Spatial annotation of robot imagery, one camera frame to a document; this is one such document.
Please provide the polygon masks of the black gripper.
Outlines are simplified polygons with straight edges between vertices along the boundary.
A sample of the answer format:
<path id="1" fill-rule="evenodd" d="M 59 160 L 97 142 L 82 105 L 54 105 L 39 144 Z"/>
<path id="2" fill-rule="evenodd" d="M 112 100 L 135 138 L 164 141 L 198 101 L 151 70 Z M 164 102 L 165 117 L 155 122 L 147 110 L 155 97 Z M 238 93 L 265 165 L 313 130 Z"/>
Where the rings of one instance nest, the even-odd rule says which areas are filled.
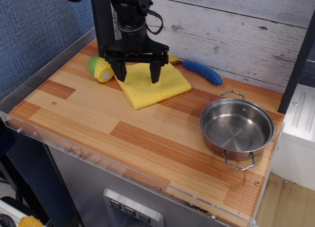
<path id="1" fill-rule="evenodd" d="M 151 82 L 159 81 L 161 66 L 168 64 L 169 47 L 153 41 L 146 27 L 134 32 L 121 31 L 121 39 L 102 44 L 100 56 L 108 61 L 116 78 L 124 82 L 126 63 L 150 64 Z"/>

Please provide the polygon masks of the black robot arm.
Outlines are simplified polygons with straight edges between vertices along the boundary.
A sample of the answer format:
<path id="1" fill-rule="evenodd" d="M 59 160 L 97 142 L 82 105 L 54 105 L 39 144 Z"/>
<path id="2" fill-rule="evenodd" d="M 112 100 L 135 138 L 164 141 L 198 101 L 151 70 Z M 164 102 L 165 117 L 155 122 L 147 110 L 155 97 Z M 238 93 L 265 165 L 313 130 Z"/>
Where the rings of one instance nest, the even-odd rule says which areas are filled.
<path id="1" fill-rule="evenodd" d="M 162 20 L 156 12 L 150 10 L 152 0 L 110 0 L 117 14 L 116 26 L 121 33 L 121 39 L 111 40 L 102 45 L 103 55 L 111 65 L 115 76 L 121 82 L 125 81 L 126 63 L 147 63 L 150 66 L 151 81 L 159 81 L 161 67 L 168 64 L 169 47 L 149 38 L 148 32 L 157 35 L 149 29 L 146 17 L 153 15 Z"/>

